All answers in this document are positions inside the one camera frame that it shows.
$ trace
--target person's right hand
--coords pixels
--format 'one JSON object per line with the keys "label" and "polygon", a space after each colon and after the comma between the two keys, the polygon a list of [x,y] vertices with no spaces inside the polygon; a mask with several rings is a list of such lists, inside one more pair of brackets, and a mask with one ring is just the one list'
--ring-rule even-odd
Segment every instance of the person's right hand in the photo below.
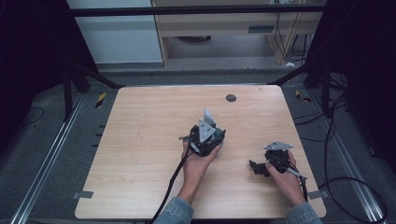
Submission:
{"label": "person's right hand", "polygon": [[[291,154],[290,150],[288,150],[289,160],[295,166],[296,160]],[[284,174],[281,174],[272,164],[265,163],[265,166],[268,172],[271,174],[271,177],[274,179],[277,187],[282,192],[283,196],[290,203],[290,207],[293,207],[300,203],[305,203],[305,198],[303,192],[300,187],[300,182],[297,176],[291,174],[286,171]]]}

